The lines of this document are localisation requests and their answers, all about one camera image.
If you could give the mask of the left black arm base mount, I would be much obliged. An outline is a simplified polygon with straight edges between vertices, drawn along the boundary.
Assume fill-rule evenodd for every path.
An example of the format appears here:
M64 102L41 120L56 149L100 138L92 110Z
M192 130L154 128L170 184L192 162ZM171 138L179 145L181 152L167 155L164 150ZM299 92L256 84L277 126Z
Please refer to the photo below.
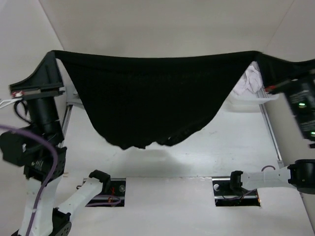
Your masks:
M111 184L106 193L100 194L99 202L118 202L115 207L125 206L125 194L126 194L126 179L125 178L113 178L111 179Z

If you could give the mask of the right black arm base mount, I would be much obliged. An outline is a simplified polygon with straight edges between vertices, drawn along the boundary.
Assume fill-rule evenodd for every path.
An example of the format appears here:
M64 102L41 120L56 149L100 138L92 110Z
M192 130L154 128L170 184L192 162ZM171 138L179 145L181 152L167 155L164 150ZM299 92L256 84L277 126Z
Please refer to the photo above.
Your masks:
M213 177L214 202L217 207L259 207L258 191L246 190L241 186L240 177Z

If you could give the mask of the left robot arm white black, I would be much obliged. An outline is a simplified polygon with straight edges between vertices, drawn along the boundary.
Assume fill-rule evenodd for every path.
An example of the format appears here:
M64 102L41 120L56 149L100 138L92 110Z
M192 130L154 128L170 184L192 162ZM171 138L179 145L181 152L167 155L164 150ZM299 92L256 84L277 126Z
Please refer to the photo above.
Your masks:
M55 104L55 97L63 93L57 65L62 56L63 51L48 52L29 77L10 85L11 98L0 103L1 107L22 104L30 116L26 127L1 126L3 160L23 167L27 179L27 202L19 236L66 236L75 214L97 194L105 196L110 192L111 177L95 170L70 198L55 206L67 151L61 147L64 135Z

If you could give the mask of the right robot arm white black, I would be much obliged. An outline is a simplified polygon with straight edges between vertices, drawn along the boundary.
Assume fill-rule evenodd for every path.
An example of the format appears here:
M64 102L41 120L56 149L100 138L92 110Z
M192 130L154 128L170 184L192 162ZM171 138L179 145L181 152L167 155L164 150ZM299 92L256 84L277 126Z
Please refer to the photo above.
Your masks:
M268 187L315 193L315 61L290 62L260 54L258 63L266 92L279 94L271 112L275 140L284 167L259 172L234 171L228 189L236 195Z

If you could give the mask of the black tank top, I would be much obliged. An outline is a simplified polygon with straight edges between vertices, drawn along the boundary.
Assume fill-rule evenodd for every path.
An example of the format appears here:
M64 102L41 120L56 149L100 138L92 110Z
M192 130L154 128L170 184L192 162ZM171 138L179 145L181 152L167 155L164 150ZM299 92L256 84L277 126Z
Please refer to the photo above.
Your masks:
M63 51L94 129L122 149L176 145L217 114L257 51L123 58Z

